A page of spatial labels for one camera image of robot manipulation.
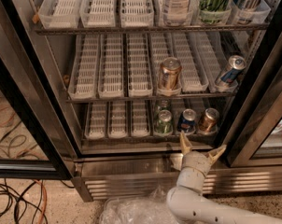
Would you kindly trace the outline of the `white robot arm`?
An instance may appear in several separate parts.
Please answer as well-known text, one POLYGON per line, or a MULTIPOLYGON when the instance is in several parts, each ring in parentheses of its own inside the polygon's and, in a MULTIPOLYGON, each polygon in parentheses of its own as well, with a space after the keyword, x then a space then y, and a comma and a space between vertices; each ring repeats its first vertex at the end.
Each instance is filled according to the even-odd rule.
POLYGON ((222 145, 202 154, 192 150, 184 132, 179 134, 183 154, 176 185, 167 192, 166 204, 178 223, 195 224, 282 224, 282 219, 269 217, 229 205, 215 203, 203 196, 204 181, 218 158, 224 153, 222 145))

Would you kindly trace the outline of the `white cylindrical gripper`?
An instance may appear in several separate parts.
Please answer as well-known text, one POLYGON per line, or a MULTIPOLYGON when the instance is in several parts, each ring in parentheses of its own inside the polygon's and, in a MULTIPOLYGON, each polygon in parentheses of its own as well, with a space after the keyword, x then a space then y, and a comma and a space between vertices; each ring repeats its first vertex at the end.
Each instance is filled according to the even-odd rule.
POLYGON ((211 166, 225 152, 227 146, 222 145, 208 151, 206 157, 202 153, 192 151, 192 144, 184 132, 180 133, 179 140, 181 152, 185 156, 182 159, 181 171, 176 184, 202 193, 204 181, 211 166))

